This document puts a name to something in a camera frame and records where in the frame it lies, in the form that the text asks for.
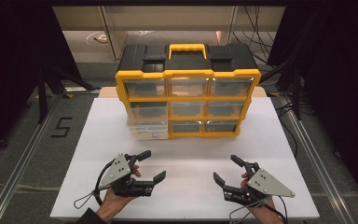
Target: hand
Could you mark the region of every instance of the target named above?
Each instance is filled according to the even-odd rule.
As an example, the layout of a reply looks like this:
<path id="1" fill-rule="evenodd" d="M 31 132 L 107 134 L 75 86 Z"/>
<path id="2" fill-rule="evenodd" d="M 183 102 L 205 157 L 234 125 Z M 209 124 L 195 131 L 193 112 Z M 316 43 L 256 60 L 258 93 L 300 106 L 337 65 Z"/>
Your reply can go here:
<path id="1" fill-rule="evenodd" d="M 244 178 L 241 181 L 241 188 L 244 188 L 248 185 L 249 176 L 247 173 L 241 175 Z M 267 203 L 271 208 L 275 209 L 274 202 L 269 200 Z M 269 211 L 266 207 L 248 207 L 249 211 L 254 215 L 257 220 L 263 224 L 282 224 L 281 218 L 275 213 Z"/>
<path id="2" fill-rule="evenodd" d="M 132 173 L 137 177 L 141 176 L 138 165 L 133 165 Z M 103 199 L 103 204 L 97 211 L 97 215 L 105 222 L 110 221 L 117 213 L 119 213 L 130 201 L 137 197 L 120 197 L 117 196 L 112 189 L 107 189 Z"/>

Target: storage bin organizer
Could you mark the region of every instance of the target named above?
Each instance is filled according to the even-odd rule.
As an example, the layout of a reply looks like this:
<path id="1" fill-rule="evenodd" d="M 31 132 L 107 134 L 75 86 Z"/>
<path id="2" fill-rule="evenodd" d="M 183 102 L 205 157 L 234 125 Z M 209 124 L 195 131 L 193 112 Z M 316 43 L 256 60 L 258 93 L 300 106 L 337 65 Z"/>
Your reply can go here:
<path id="1" fill-rule="evenodd" d="M 261 78 L 246 45 L 128 45 L 117 94 L 138 140 L 235 137 Z"/>

